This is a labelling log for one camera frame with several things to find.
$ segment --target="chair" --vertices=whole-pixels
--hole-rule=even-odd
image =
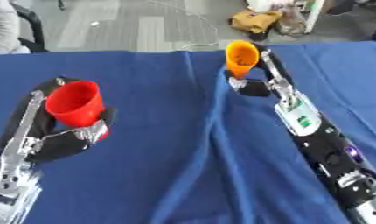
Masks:
[[[31,26],[31,31],[33,33],[34,42],[30,40],[20,38],[23,46],[27,46],[32,53],[46,53],[48,52],[45,49],[45,38],[43,32],[43,25],[39,16],[31,10],[22,7],[21,5],[11,3],[14,9],[17,11],[17,14],[25,19]]]

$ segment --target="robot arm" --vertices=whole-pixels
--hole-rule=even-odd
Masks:
[[[55,118],[44,109],[46,97],[69,81],[59,77],[24,98],[0,140],[0,224],[21,224],[42,191],[40,162],[68,157],[101,140],[114,110],[107,108],[92,126],[53,131]]]
[[[255,80],[255,84],[250,85],[250,80],[234,78],[230,75],[233,72],[227,71],[229,84],[244,95],[249,92],[263,96],[264,87],[277,95],[280,101],[275,105],[276,114],[349,220],[356,224],[376,224],[376,171],[358,147],[329,122],[305,94],[294,88],[291,77],[271,50],[257,48],[261,53],[259,67],[266,72],[268,81],[257,84],[260,82]]]

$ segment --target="person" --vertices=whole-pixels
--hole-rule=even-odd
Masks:
[[[18,40],[19,28],[19,16],[9,0],[0,0],[0,54],[30,52]]]

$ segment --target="blue cloth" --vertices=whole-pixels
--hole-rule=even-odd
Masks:
[[[376,167],[376,44],[274,50]],[[348,223],[275,115],[276,98],[236,94],[223,65],[223,52],[0,56],[0,135],[21,96],[59,75],[98,82],[119,109],[108,139],[42,165],[25,223]]]

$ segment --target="red cup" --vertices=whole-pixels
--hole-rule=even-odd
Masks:
[[[76,80],[57,88],[45,106],[48,113],[71,127],[92,125],[105,109],[100,88],[90,80]]]

